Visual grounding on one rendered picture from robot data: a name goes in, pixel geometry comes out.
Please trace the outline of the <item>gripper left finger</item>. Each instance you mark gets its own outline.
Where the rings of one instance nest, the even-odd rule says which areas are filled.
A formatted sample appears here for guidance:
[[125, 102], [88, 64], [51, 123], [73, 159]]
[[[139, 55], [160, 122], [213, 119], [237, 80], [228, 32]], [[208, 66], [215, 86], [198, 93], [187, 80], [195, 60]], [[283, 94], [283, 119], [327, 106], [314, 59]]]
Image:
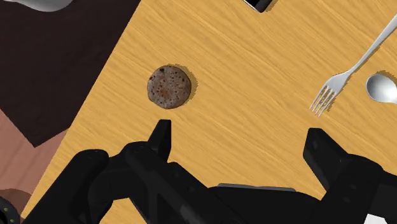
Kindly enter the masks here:
[[159, 120], [147, 141], [110, 157], [83, 150], [71, 159], [23, 224], [99, 224], [112, 203], [130, 199], [147, 224], [245, 224], [175, 162], [171, 121]]

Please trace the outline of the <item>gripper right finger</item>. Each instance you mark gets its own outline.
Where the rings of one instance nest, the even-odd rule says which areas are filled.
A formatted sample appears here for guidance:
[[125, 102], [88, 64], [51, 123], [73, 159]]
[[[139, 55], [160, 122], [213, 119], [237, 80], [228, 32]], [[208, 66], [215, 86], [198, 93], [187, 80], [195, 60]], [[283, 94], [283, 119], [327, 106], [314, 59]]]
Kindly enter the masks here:
[[308, 224], [364, 224], [368, 214], [397, 224], [397, 175], [347, 153], [320, 128], [308, 130], [303, 158], [326, 190]]

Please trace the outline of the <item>round brown speckled flatbread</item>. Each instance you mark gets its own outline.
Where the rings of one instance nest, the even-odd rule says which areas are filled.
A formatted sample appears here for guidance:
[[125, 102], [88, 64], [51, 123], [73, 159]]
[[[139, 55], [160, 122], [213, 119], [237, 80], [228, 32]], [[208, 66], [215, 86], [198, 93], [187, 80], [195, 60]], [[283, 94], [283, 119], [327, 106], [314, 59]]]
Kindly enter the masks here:
[[147, 82], [148, 99], [163, 109], [183, 105], [192, 92], [192, 83], [187, 74], [175, 66], [161, 66]]

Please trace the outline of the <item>silver fork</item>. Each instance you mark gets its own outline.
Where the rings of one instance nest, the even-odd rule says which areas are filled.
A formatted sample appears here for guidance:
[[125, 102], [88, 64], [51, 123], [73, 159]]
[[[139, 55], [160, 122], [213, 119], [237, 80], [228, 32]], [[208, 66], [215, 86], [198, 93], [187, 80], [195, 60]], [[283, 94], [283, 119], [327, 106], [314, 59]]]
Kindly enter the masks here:
[[379, 48], [379, 46], [397, 29], [397, 14], [386, 25], [376, 40], [372, 43], [366, 53], [358, 62], [344, 73], [336, 74], [329, 78], [321, 87], [309, 109], [320, 117], [322, 113], [334, 101], [336, 96], [343, 90], [347, 80], [355, 73]]

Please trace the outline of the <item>silver spoon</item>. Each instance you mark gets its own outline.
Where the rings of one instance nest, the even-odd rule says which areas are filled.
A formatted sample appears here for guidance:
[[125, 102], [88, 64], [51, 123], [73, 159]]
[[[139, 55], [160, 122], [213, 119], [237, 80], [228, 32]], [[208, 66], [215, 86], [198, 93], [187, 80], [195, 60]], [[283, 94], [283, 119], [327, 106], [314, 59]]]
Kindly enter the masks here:
[[367, 79], [366, 92], [374, 101], [397, 104], [397, 85], [383, 74], [374, 74]]

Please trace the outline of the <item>light wooden table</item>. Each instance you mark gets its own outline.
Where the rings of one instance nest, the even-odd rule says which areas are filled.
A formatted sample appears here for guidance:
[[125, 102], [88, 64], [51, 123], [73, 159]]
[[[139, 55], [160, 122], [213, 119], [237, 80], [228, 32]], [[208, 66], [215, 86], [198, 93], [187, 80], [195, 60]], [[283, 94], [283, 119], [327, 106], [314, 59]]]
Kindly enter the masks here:
[[[397, 106], [371, 100], [366, 79], [397, 76], [397, 31], [320, 117], [309, 109], [324, 82], [351, 68], [397, 14], [397, 0], [278, 0], [257, 13], [243, 0], [141, 0], [32, 194], [28, 213], [80, 150], [117, 154], [172, 121], [170, 159], [207, 186], [285, 186], [321, 198], [302, 157], [309, 127], [397, 174]], [[183, 70], [188, 100], [163, 109], [147, 82]]]

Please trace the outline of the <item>black flat rectangular device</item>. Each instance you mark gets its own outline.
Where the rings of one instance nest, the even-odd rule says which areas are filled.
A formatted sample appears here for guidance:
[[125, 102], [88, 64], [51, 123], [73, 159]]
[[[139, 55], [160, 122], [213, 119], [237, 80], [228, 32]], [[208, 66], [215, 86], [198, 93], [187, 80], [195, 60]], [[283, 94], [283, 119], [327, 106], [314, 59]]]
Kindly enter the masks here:
[[278, 0], [243, 0], [249, 7], [259, 13], [270, 11]]

